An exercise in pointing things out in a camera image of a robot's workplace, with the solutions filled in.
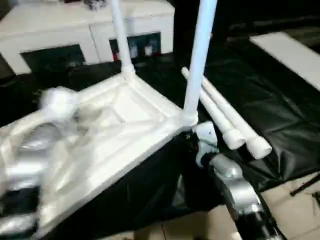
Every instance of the white pipe fitting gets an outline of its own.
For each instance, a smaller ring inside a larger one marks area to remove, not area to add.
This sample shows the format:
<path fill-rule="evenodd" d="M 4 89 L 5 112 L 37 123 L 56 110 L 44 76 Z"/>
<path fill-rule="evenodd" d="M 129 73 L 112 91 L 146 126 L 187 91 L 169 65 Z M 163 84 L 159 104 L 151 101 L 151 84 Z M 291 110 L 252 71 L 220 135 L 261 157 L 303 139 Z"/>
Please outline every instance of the white pipe fitting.
<path fill-rule="evenodd" d="M 189 75 L 188 69 L 183 67 L 181 72 L 187 80 Z M 230 123 L 230 121 L 219 110 L 217 105 L 211 100 L 211 98 L 203 89 L 200 91 L 200 101 L 209 113 L 210 117 L 213 119 L 216 126 L 221 131 L 222 138 L 229 149 L 238 149 L 245 144 L 246 141 L 242 133 Z"/>
<path fill-rule="evenodd" d="M 121 71 L 125 75 L 135 74 L 135 68 L 131 62 L 130 50 L 125 31 L 125 25 L 121 13 L 121 8 L 118 0 L 110 0 L 112 19 L 114 25 L 114 31 L 116 34 L 116 42 L 118 44 L 120 59 L 121 59 Z"/>

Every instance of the tiled floor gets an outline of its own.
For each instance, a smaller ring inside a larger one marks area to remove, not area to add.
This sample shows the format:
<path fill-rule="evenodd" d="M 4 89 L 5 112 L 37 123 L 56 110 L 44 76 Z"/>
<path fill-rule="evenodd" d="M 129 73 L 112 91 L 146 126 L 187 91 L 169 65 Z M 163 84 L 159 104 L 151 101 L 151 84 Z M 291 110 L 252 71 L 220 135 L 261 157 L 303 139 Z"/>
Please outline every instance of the tiled floor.
<path fill-rule="evenodd" d="M 319 240 L 320 209 L 310 193 L 320 191 L 320 182 L 295 197 L 290 191 L 314 176 L 310 175 L 263 193 L 279 228 L 288 240 Z M 112 240 L 238 240 L 236 227 L 225 206 L 209 213 L 196 212 L 178 219 L 151 225 L 139 231 L 113 236 Z"/>

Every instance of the white pipe end cap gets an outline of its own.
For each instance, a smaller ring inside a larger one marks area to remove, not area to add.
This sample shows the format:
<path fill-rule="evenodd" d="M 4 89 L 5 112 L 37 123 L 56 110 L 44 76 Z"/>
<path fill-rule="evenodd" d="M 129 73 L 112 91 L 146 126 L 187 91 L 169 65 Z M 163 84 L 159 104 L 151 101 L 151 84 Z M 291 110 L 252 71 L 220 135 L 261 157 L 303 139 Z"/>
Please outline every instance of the white pipe end cap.
<path fill-rule="evenodd" d="M 234 150 L 240 148 L 243 144 L 245 144 L 246 140 L 242 133 L 233 128 L 222 135 L 222 138 L 229 149 Z"/>
<path fill-rule="evenodd" d="M 246 148 L 256 160 L 263 159 L 272 151 L 271 145 L 262 136 L 247 141 Z"/>

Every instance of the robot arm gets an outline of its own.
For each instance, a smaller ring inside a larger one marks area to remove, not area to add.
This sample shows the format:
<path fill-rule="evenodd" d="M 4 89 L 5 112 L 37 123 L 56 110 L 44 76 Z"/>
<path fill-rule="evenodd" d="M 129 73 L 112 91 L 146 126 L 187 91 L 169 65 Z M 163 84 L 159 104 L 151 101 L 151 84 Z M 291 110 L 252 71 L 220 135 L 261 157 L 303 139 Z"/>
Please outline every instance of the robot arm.
<path fill-rule="evenodd" d="M 206 122 L 192 131 L 198 139 L 196 162 L 214 180 L 240 236 L 243 240 L 285 240 L 242 168 L 219 153 L 213 127 L 212 122 Z"/>
<path fill-rule="evenodd" d="M 5 169 L 7 192 L 0 198 L 0 239 L 29 239 L 38 226 L 40 186 L 50 154 L 61 139 L 58 128 L 46 123 L 29 132 Z"/>

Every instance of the white board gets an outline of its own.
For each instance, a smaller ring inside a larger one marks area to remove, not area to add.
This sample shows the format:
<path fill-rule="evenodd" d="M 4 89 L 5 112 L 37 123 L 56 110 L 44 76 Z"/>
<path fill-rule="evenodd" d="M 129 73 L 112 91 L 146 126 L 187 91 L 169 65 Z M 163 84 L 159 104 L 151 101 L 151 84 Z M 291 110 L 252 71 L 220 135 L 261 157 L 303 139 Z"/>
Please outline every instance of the white board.
<path fill-rule="evenodd" d="M 315 51 L 284 32 L 252 36 L 250 40 L 320 91 L 320 55 Z"/>

